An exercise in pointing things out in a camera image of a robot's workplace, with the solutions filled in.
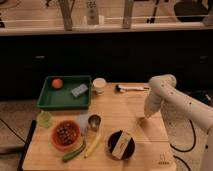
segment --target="white paper cup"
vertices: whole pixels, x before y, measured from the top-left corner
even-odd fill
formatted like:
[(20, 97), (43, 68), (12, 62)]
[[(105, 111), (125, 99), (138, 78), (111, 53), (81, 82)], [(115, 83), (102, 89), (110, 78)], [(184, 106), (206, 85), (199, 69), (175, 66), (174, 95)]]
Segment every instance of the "white paper cup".
[(106, 86), (106, 80), (104, 78), (96, 78), (93, 80), (94, 90), (101, 94), (104, 92), (104, 87)]

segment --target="dark background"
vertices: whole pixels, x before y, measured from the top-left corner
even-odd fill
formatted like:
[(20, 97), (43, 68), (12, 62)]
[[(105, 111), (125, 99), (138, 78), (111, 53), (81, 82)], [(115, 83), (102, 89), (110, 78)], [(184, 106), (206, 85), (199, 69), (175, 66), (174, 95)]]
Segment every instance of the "dark background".
[(46, 76), (148, 82), (174, 74), (180, 90), (213, 88), (213, 30), (0, 37), (0, 98), (37, 98)]

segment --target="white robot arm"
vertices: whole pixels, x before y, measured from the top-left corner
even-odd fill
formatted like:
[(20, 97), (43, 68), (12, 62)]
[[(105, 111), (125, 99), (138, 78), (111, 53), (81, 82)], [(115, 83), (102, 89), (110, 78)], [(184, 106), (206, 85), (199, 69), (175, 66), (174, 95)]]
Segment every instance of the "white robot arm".
[(213, 108), (175, 89), (176, 83), (173, 75), (155, 76), (149, 80), (151, 91), (145, 101), (145, 116), (155, 114), (163, 100), (182, 110), (187, 118), (208, 134), (200, 170), (213, 170)]

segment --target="small metal cup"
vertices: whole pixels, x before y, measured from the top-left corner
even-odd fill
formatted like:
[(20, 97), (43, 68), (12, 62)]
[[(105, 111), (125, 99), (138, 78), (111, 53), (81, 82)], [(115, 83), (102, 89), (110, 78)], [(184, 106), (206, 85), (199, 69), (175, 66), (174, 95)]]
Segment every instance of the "small metal cup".
[(100, 123), (101, 123), (101, 117), (99, 115), (91, 115), (88, 119), (88, 123), (89, 123), (89, 126), (90, 128), (97, 132), (99, 130), (99, 126), (100, 126)]

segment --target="green plastic tray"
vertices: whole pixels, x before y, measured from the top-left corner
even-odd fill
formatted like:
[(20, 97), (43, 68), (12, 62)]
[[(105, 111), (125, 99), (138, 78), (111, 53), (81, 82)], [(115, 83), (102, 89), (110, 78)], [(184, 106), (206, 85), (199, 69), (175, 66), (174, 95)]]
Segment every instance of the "green plastic tray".
[[(51, 86), (54, 78), (61, 78), (63, 80), (63, 87), (61, 89), (56, 90)], [(75, 98), (70, 91), (80, 84), (86, 84), (89, 90)], [(41, 90), (37, 107), (43, 110), (87, 109), (90, 101), (90, 76), (48, 76)]]

